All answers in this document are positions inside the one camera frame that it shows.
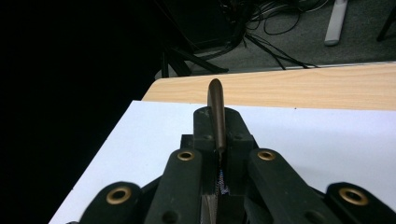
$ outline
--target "wooden table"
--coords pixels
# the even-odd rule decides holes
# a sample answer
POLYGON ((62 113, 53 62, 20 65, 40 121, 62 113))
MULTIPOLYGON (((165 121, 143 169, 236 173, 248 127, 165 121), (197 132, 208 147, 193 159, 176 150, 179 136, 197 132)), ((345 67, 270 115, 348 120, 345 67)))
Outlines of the wooden table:
POLYGON ((161 78, 143 101, 206 104, 213 78, 226 105, 396 110, 396 63, 161 78))

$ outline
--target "chair leg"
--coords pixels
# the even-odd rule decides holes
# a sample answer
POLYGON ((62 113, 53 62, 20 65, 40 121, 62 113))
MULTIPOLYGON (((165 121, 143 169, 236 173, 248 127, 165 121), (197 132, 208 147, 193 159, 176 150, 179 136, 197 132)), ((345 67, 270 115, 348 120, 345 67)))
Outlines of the chair leg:
POLYGON ((390 25, 392 24, 393 21, 396 19, 396 7, 393 8, 393 10, 390 12, 390 15, 388 16, 387 21, 385 21, 384 27, 382 27, 381 32, 379 33, 379 36, 376 38, 376 41, 382 41, 385 38, 385 34, 387 33, 390 25))

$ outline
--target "dark background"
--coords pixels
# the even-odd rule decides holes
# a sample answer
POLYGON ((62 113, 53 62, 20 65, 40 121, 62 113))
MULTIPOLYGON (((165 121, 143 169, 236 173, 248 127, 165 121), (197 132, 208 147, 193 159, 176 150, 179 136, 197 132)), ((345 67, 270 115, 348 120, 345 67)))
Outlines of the dark background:
POLYGON ((6 1, 1 16, 2 219, 48 223, 161 45, 121 1, 6 1))

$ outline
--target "white sheet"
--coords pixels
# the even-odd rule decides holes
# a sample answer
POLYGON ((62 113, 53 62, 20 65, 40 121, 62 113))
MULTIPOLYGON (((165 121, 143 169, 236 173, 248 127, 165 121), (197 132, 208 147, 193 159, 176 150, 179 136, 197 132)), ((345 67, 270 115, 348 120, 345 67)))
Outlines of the white sheet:
MULTIPOLYGON (((79 221, 111 183, 143 187, 162 175, 202 106, 132 102, 50 223, 79 221)), ((308 185, 325 191, 349 182, 396 210, 396 111, 226 106, 241 114, 260 147, 281 153, 308 185)))

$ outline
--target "metal object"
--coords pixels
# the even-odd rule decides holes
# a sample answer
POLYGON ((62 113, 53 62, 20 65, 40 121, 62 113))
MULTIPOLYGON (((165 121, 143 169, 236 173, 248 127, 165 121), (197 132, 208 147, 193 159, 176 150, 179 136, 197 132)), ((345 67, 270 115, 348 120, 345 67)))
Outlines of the metal object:
POLYGON ((366 189, 334 183, 323 194, 278 152, 259 148, 240 114, 224 107, 219 80, 193 119, 193 134, 181 136, 160 178, 142 189, 107 186, 80 223, 396 223, 366 189))

